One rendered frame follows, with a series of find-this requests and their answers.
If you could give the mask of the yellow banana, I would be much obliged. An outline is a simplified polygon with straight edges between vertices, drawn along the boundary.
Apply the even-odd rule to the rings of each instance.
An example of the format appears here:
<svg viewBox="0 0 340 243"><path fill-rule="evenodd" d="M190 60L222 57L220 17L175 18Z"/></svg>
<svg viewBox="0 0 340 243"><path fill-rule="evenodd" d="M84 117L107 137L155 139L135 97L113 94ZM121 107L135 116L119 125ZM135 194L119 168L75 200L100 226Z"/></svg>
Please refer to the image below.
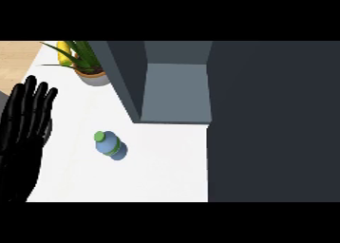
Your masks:
<svg viewBox="0 0 340 243"><path fill-rule="evenodd" d="M71 59L65 55L65 53L71 54L71 48L69 48L68 44L63 41L59 41L56 43L56 47L60 49L60 52L57 53L59 65L71 66L72 65Z"/></svg>

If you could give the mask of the green potted plant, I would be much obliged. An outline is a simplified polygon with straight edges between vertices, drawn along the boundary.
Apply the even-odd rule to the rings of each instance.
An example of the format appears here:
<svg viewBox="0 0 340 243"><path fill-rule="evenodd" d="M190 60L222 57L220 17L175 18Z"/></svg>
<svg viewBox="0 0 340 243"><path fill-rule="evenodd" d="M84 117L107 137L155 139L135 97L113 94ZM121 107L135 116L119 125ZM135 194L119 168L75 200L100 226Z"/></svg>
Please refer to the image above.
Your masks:
<svg viewBox="0 0 340 243"><path fill-rule="evenodd" d="M69 68L85 85L88 86L107 85L109 79L106 77L96 53L90 47L88 42L87 41L63 41L63 42L68 44L71 48L71 54L65 53L65 55L69 57L72 65L63 66L59 65L57 62L56 66ZM50 47L56 51L56 54L60 52L60 49L56 47L56 45L53 46L47 43L42 43L42 45Z"/></svg>

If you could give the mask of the blue water bottle green cap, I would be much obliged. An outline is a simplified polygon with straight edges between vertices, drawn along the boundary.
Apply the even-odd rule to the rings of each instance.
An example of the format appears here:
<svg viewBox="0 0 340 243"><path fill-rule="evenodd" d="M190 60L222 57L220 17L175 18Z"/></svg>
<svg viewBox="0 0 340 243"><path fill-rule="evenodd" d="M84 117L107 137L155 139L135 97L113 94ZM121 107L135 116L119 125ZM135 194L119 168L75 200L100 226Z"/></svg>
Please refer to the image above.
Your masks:
<svg viewBox="0 0 340 243"><path fill-rule="evenodd" d="M97 131L94 134L97 151L113 160L121 160L127 155L127 145L110 131Z"/></svg>

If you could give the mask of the grey open cabinet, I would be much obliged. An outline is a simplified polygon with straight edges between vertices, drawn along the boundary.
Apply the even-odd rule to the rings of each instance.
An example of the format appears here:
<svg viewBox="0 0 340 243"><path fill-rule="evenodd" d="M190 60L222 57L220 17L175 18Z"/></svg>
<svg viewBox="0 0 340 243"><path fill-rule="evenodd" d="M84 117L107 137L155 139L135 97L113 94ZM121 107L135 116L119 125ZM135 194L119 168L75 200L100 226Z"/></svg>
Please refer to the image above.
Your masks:
<svg viewBox="0 0 340 243"><path fill-rule="evenodd" d="M132 122L211 122L209 41L93 41L90 46Z"/></svg>

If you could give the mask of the dark grey cabinet door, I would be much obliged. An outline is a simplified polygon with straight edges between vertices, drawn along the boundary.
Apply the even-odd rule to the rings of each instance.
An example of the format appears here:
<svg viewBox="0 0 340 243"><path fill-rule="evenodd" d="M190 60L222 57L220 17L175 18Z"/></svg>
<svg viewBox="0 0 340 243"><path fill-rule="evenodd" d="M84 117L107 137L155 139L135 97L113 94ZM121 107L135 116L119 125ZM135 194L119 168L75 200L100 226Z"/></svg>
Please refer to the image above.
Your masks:
<svg viewBox="0 0 340 243"><path fill-rule="evenodd" d="M340 42L217 42L208 198L340 201Z"/></svg>

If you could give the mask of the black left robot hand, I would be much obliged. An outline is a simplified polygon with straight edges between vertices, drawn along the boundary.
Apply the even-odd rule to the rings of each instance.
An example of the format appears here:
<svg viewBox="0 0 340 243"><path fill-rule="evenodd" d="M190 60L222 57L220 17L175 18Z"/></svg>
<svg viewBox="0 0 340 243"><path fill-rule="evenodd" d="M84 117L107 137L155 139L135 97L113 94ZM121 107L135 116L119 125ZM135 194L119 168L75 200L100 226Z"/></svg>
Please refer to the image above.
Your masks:
<svg viewBox="0 0 340 243"><path fill-rule="evenodd" d="M34 75L13 87L0 117L0 204L23 203L34 190L56 95Z"/></svg>

